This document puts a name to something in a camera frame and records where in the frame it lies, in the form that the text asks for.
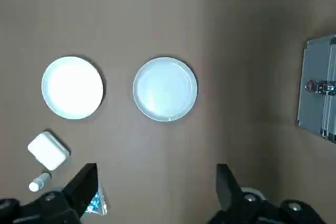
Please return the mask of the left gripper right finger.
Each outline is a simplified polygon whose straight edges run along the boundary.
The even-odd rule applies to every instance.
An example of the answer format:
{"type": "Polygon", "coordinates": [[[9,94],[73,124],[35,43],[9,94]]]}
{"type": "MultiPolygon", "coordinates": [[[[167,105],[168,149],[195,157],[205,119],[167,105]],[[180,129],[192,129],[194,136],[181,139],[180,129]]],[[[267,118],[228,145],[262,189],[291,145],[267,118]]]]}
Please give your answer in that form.
{"type": "Polygon", "coordinates": [[[220,210],[208,223],[325,223],[305,202],[287,199],[279,206],[248,187],[240,187],[226,164],[216,165],[216,193],[220,210]]]}

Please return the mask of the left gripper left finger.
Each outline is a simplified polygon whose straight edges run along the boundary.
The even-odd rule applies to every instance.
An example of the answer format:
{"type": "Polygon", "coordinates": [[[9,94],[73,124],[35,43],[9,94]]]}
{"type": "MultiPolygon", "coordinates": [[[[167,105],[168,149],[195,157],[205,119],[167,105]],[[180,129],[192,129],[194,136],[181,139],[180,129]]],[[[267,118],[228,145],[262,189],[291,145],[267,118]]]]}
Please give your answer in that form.
{"type": "Polygon", "coordinates": [[[15,198],[1,199],[1,223],[81,223],[97,190],[97,165],[87,163],[62,190],[46,192],[25,205],[15,198]]]}

